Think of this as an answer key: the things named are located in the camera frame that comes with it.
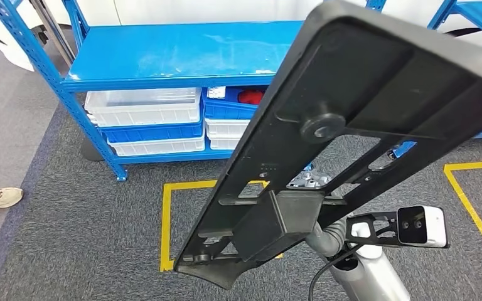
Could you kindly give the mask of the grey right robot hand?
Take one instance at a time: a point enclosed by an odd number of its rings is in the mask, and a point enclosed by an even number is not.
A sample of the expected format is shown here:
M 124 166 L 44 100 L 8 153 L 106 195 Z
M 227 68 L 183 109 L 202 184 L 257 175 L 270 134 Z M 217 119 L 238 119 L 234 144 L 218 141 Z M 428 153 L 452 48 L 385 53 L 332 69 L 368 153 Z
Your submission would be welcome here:
M 288 187 L 320 187 L 329 183 L 331 178 L 314 170 L 300 172 Z M 320 256 L 329 258 L 341 251 L 345 244 L 346 218 L 343 217 L 333 224 L 322 228 L 315 223 L 313 231 L 307 235 L 305 242 Z

